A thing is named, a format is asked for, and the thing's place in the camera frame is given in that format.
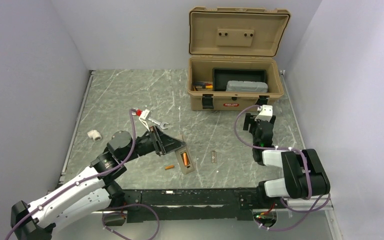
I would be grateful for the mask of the white PVC elbow fitting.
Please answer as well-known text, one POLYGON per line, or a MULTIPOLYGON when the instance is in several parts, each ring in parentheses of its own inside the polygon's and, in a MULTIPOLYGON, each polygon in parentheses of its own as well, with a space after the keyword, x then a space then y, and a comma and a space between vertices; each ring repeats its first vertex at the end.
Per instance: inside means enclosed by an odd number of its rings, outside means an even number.
POLYGON ((102 139, 102 135, 96 129, 88 131, 87 136, 95 142, 102 139))

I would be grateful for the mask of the beige remote control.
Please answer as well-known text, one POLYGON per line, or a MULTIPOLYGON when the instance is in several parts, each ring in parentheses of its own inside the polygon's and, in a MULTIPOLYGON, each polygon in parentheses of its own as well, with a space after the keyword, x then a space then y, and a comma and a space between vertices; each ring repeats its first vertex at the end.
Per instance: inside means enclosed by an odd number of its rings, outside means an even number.
POLYGON ((183 141, 183 145, 179 149, 175 150, 174 153, 177 158, 181 172, 184 175, 187 175, 195 171, 196 168, 192 162, 192 157, 191 157, 188 145, 186 143, 185 136, 183 134, 180 134, 176 138, 178 140, 183 141))

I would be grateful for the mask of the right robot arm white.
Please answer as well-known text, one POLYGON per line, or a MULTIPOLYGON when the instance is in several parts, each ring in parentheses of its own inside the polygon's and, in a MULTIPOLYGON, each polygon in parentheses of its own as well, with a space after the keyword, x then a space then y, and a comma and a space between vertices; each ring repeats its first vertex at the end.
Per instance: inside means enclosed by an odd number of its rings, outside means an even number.
POLYGON ((257 119, 256 115, 246 113, 243 130, 252 135, 252 156, 261 166, 278 167, 283 177, 264 180, 258 183, 255 194, 256 203, 269 207, 275 198, 306 199, 312 196, 327 195, 331 185, 326 171, 315 149, 303 149, 300 153, 293 150, 278 150, 273 145, 274 123, 276 117, 269 121, 257 119))

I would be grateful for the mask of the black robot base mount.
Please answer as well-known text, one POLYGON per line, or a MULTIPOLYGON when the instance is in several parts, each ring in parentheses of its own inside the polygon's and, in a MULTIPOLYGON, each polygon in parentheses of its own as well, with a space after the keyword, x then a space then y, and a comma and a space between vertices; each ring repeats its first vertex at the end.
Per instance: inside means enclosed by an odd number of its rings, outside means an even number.
POLYGON ((266 212, 285 209, 280 198, 266 198, 261 187, 124 189, 107 211, 125 211, 128 223, 159 219, 251 221, 266 212))

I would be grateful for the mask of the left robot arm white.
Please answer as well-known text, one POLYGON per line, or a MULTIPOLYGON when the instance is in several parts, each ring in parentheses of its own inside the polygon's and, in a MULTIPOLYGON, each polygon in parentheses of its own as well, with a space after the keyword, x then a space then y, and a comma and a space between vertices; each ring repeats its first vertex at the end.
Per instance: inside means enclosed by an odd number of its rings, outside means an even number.
POLYGON ((19 240, 50 240, 52 234, 80 218, 104 209, 117 210, 126 203, 116 179, 125 163, 156 153, 163 156, 186 146, 181 138, 151 126, 143 135, 118 131, 94 161, 76 177, 30 203, 19 201, 11 208, 11 232, 19 240))

